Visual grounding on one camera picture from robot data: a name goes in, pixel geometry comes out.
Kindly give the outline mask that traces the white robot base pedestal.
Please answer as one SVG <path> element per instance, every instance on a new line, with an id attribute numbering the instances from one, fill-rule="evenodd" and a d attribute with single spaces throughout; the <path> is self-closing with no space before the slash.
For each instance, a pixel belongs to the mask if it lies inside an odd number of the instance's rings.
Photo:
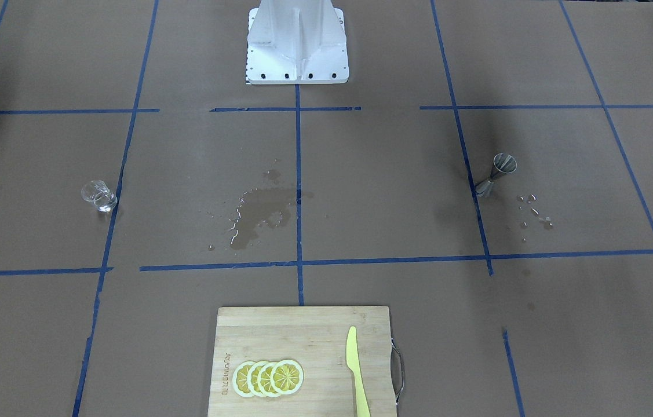
<path id="1" fill-rule="evenodd" d="M 247 84 L 348 82 L 345 16 L 332 1 L 262 1 L 247 23 Z"/>

